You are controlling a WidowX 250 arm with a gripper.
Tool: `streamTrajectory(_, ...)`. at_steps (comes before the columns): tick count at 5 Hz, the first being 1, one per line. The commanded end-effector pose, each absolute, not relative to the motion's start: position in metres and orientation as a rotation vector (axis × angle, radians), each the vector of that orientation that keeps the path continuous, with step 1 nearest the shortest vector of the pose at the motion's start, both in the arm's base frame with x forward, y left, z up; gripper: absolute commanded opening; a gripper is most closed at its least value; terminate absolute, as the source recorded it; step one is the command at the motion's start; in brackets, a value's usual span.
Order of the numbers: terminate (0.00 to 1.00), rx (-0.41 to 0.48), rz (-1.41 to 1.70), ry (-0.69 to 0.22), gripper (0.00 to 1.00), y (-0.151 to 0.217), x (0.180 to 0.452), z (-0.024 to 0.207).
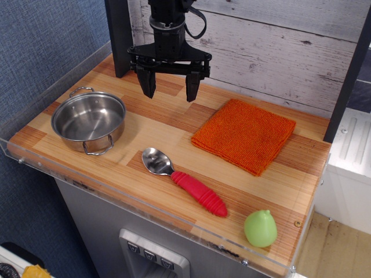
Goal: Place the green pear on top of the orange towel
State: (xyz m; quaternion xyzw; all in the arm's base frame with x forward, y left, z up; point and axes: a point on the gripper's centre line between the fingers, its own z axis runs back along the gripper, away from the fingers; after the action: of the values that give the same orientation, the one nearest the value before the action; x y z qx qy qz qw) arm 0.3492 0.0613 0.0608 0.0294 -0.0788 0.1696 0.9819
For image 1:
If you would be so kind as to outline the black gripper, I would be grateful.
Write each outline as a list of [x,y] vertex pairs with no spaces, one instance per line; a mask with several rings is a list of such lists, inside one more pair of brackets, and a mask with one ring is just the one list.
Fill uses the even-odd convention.
[[185,27],[155,29],[154,43],[131,46],[130,69],[137,73],[143,93],[153,98],[156,90],[155,72],[186,75],[187,101],[196,99],[200,78],[210,76],[211,54],[190,46]]

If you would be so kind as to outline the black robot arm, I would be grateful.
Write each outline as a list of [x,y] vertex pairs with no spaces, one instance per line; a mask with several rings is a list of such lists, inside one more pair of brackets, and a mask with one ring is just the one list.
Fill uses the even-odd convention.
[[[187,101],[196,99],[201,80],[210,75],[210,53],[190,46],[186,34],[194,39],[206,32],[206,17],[196,8],[193,1],[149,1],[151,6],[150,26],[154,31],[154,43],[131,46],[130,68],[138,77],[143,93],[153,98],[156,90],[155,74],[184,75]],[[199,16],[204,28],[198,35],[190,33],[186,25],[186,13]]]

